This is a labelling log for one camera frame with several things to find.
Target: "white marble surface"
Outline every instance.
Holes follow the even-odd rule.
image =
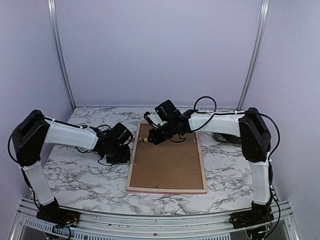
[[[69,123],[114,126],[123,123],[133,135],[148,107],[77,108]],[[193,215],[251,206],[253,188],[249,164],[239,145],[218,143],[201,133],[208,193],[163,195],[126,192],[129,163],[103,166],[95,152],[56,145],[44,166],[53,194],[63,206],[98,212],[137,215]]]

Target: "white wall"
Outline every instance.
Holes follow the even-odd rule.
[[[7,153],[11,131],[33,109],[67,120],[71,108],[58,67],[45,0],[0,1],[0,239],[8,239],[22,197],[29,194]],[[45,159],[50,148],[45,148]]]
[[[191,106],[198,97],[210,95],[219,107],[236,108],[261,4],[261,0],[57,0],[76,104],[156,106],[170,98],[177,106]]]
[[[289,199],[302,239],[320,239],[320,1],[270,1],[245,105],[257,107],[278,124],[276,189],[282,199]]]

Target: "cork board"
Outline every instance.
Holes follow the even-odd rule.
[[[127,192],[155,194],[206,194],[207,183],[196,133],[186,134],[186,141],[169,140],[154,145],[139,141],[147,138],[151,126],[139,123],[126,184]]]

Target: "marble table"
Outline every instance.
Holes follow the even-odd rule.
[[[97,127],[121,122],[135,135],[146,111],[153,109],[77,108],[69,123]],[[129,163],[103,166],[97,163],[100,158],[97,153],[80,153],[71,146],[56,145],[45,163],[44,173],[62,206],[82,210],[131,215],[195,215],[250,207],[251,171],[241,147],[216,142],[212,133],[200,133],[200,140],[208,190],[205,195],[126,192]]]

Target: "wooden board frame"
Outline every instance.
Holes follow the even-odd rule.
[[[141,124],[148,124],[148,123],[146,121],[139,122],[139,124],[137,126],[125,190],[127,192],[131,192],[131,193],[149,193],[149,194],[172,194],[172,195],[207,194],[208,190],[207,190],[207,181],[206,181],[206,174],[205,174],[205,168],[204,168],[204,161],[203,161],[202,153],[201,153],[201,145],[200,145],[199,135],[197,133],[195,133],[195,138],[196,138],[196,144],[197,144],[197,149],[198,149],[198,154],[199,154],[203,189],[164,189],[164,188],[143,188],[143,187],[130,186],[132,172],[134,170],[136,150],[137,150],[137,145],[138,145],[138,141],[139,141],[138,136],[139,136]]]

